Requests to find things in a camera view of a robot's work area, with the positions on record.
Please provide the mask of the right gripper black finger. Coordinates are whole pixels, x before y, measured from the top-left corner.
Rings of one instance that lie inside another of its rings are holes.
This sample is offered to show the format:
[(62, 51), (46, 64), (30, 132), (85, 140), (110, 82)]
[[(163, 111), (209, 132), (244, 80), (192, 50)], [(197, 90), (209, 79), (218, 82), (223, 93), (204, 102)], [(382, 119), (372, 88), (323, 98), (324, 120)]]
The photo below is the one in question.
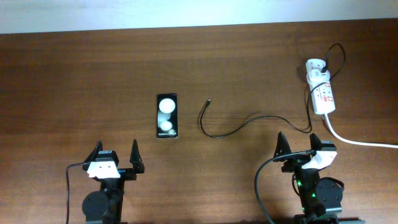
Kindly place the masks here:
[(278, 133), (277, 136), (277, 145), (273, 157), (274, 162), (284, 162), (287, 160), (290, 160), (292, 156), (290, 155), (292, 153), (289, 143), (286, 139), (286, 136), (284, 133), (281, 131)]
[(319, 137), (315, 133), (312, 133), (310, 135), (310, 145), (311, 145), (312, 151), (319, 151), (323, 148), (322, 141), (319, 139)]

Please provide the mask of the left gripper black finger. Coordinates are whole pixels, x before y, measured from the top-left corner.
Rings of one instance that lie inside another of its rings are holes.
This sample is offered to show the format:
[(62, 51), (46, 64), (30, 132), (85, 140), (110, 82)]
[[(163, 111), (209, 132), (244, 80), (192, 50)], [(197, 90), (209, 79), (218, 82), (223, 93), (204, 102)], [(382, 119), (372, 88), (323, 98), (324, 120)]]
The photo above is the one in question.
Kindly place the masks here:
[(92, 151), (92, 152), (89, 154), (89, 156), (84, 160), (84, 163), (93, 162), (93, 161), (97, 158), (99, 152), (102, 151), (102, 150), (103, 150), (103, 144), (102, 144), (101, 141), (98, 141), (98, 142), (96, 143), (96, 146), (95, 146), (95, 148), (93, 149), (93, 151)]
[(133, 140), (129, 162), (132, 164), (132, 168), (136, 174), (143, 174), (145, 172), (145, 166), (139, 153), (136, 139)]

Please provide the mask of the black Samsung Galaxy smartphone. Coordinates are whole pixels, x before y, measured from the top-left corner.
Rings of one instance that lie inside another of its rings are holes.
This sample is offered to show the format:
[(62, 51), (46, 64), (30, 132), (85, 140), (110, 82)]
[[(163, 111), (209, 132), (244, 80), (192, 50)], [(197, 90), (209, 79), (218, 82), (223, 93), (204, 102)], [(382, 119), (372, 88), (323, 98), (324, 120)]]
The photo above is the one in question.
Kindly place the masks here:
[(178, 101), (176, 93), (157, 95), (158, 139), (178, 137)]

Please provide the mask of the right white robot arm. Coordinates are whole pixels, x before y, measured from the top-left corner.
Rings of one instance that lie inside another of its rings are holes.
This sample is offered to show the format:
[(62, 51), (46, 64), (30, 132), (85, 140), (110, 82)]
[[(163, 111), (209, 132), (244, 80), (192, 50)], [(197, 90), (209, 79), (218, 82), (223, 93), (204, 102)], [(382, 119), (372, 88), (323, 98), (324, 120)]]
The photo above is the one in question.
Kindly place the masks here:
[(320, 171), (331, 165), (337, 155), (331, 141), (322, 141), (310, 135), (310, 149), (293, 153), (285, 135), (280, 132), (273, 157), (283, 162), (282, 172), (292, 174), (292, 182), (302, 204), (302, 215), (294, 216), (294, 223), (338, 223), (342, 212), (344, 183), (332, 177), (320, 177)]

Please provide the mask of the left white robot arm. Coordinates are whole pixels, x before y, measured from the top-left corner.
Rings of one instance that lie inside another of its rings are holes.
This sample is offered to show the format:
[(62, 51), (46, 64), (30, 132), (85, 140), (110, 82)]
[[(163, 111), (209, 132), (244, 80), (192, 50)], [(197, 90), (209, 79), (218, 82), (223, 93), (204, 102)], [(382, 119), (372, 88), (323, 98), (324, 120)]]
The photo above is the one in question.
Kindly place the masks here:
[(86, 223), (121, 223), (124, 184), (136, 180), (137, 175), (145, 171), (136, 140), (133, 140), (129, 162), (130, 168), (119, 168), (116, 151), (103, 150), (101, 141), (84, 160), (83, 170), (100, 183), (100, 189), (88, 194), (82, 202)]

